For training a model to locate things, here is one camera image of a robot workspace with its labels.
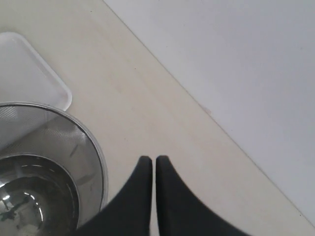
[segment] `stainless steel bowl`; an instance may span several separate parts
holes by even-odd
[[[3,235],[66,235],[103,208],[107,186],[102,151],[75,118],[40,104],[0,104]]]

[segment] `white plastic tray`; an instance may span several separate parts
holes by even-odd
[[[70,89],[21,35],[0,33],[0,102],[36,102],[67,110]]]

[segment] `mesh strainer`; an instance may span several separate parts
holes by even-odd
[[[13,184],[19,179],[23,180],[20,185]],[[48,181],[43,186],[52,186],[48,190],[27,189],[27,184],[39,188],[42,180]],[[54,186],[62,189],[57,192],[65,201],[73,200],[68,211],[77,217],[76,226],[106,204],[107,169],[95,138],[58,109],[29,103],[0,104],[0,228],[6,222],[19,230],[24,228],[26,235],[46,235],[55,228],[49,220],[56,209],[49,204],[56,208],[57,200],[45,199],[57,194]],[[66,213],[59,209],[55,214]]]

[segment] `metal colander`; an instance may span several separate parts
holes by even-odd
[[[1,162],[4,163],[4,161],[6,161],[6,165],[3,164],[3,166],[7,167],[1,170]],[[46,175],[43,168],[51,172]],[[56,174],[56,181],[54,181],[54,177],[51,176],[54,176],[55,173],[61,173],[61,169],[64,170],[64,173]],[[71,183],[66,184],[66,189],[71,191],[65,190],[66,193],[63,194],[68,194],[74,199],[76,198],[74,195],[77,194],[77,226],[91,219],[106,204],[107,169],[104,156],[95,138],[85,126],[70,115],[52,107],[29,103],[0,104],[0,216],[1,213],[3,215],[8,214],[10,206],[11,208],[14,207],[13,197],[1,193],[1,189],[6,186],[9,189],[7,184],[10,181],[19,178],[23,181],[29,181],[38,173],[42,173],[39,179],[47,179],[55,182],[55,185],[61,183],[61,178],[67,179],[66,175],[71,178],[75,189],[71,188]],[[22,198],[17,197],[15,201],[23,199],[23,203],[27,202],[28,200],[24,197],[28,197],[28,195]],[[32,205],[30,201],[34,202],[34,206],[39,205],[40,202],[40,200],[35,202],[35,200],[30,199],[27,203],[30,206]],[[22,214],[25,217],[23,212],[24,214],[28,212],[27,215],[31,214],[34,219],[36,218],[33,216],[34,213],[29,213],[20,206],[21,203],[19,203],[20,209],[15,212],[15,215]],[[49,207],[46,210],[46,216],[42,214],[42,210],[41,208],[38,210],[40,213],[38,221],[42,221],[42,223],[39,222],[41,226],[45,219],[48,219],[49,214],[53,214],[53,210]],[[27,225],[29,230],[29,227],[32,228],[29,225],[34,225],[36,220],[32,219],[28,223],[21,221],[22,217],[19,216],[17,219],[16,216],[13,219],[13,224],[16,226],[19,224],[22,227]],[[52,226],[53,224],[51,225],[50,222],[45,230],[49,230]],[[39,234],[39,230],[35,232],[37,233],[30,235],[45,235],[45,233]]]

